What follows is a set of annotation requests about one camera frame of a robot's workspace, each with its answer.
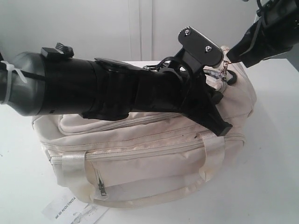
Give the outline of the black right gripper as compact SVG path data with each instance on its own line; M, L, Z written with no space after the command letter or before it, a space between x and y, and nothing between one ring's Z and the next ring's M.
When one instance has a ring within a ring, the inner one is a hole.
M227 57L230 62L243 63L246 68L292 49L292 46L284 46L267 35L260 21L246 31L242 40L243 43L238 43L228 51Z

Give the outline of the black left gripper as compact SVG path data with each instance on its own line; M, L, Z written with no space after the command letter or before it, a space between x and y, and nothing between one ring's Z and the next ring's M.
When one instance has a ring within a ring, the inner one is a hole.
M215 106L223 94L208 91L201 71L202 66L193 68L179 58L165 58L148 69L139 69L135 73L131 111L180 113L216 136L225 136L233 126Z

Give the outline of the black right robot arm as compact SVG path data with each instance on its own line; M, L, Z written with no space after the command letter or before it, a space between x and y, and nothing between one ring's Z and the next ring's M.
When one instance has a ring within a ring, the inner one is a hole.
M299 43L299 2L297 0L257 1L258 19L243 38L227 52L232 63L247 68L289 52Z

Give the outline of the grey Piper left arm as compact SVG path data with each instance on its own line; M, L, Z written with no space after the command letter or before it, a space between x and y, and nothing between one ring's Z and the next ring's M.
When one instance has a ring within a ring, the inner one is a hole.
M170 58L176 68L149 70L97 58L76 59L72 48L42 48L0 63L0 103L22 116L77 114L118 121L132 112L178 113L226 135L232 125L217 109L223 95L206 83L202 67Z

